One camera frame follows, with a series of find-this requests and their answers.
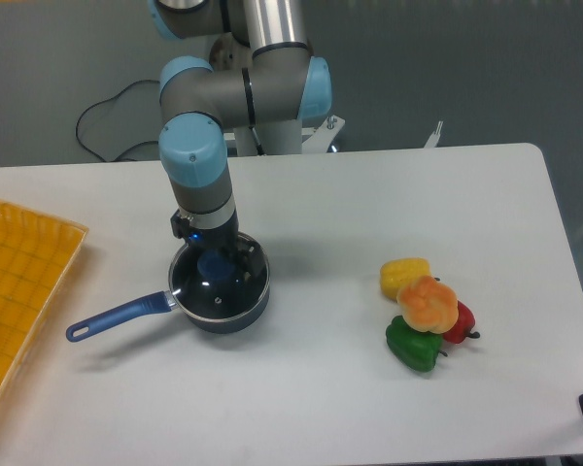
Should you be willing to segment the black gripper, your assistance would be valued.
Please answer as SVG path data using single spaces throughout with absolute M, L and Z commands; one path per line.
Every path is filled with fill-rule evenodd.
M 231 277 L 240 283 L 265 284 L 265 256 L 255 240 L 238 240 L 237 213 L 221 226 L 198 228 L 194 222 L 180 216 L 177 210 L 170 218 L 173 236 L 202 250 L 221 250 L 230 254 Z

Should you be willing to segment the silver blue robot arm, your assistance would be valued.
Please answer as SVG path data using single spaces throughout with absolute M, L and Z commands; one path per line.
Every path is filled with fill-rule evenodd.
M 221 279 L 227 262 L 256 277 L 266 259 L 255 241 L 239 238 L 223 133 L 325 116 L 332 103 L 326 61 L 310 52 L 298 1 L 151 1 L 148 7 L 169 39 L 247 37 L 248 66 L 216 71 L 205 59 L 181 56 L 163 67 L 158 150 L 178 203 L 173 233 L 199 250 L 200 274 L 208 282 Z

